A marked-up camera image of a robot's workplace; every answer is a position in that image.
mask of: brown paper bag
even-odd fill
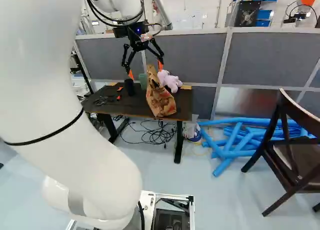
[[[146,101],[155,117],[169,116],[177,112],[174,97],[161,85],[153,65],[147,66]]]

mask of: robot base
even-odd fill
[[[141,191],[140,203],[144,214],[144,230],[195,230],[195,202],[192,195]],[[71,220],[65,230],[98,229]],[[138,207],[124,230],[143,230]]]

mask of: stuffed animal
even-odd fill
[[[175,94],[178,91],[178,87],[182,86],[182,81],[179,80],[178,76],[172,76],[167,70],[158,72],[158,78],[163,86],[168,86],[171,92]]]

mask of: floor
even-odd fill
[[[139,129],[140,120],[134,121],[134,127]],[[158,126],[158,122],[149,124],[150,128]],[[208,132],[215,139],[222,138],[219,129]],[[108,137],[105,130],[101,134]],[[140,137],[141,133],[130,128],[123,132],[129,142]],[[121,138],[115,142],[139,167],[144,190],[194,195],[197,230],[320,229],[320,212],[316,214],[311,209],[320,202],[319,194],[296,195],[270,216],[262,217],[261,212],[285,192],[263,159],[246,174],[240,169],[248,159],[237,159],[215,178],[211,172],[219,160],[210,159],[209,148],[184,141],[181,164],[174,164],[174,144],[175,139],[166,148],[128,144]],[[68,216],[42,199],[43,173],[2,143],[1,161],[5,166],[0,170],[0,229],[65,230]]]

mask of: scissors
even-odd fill
[[[100,96],[98,99],[94,100],[93,103],[96,106],[102,106],[102,105],[107,104],[108,98],[109,98],[108,96]]]

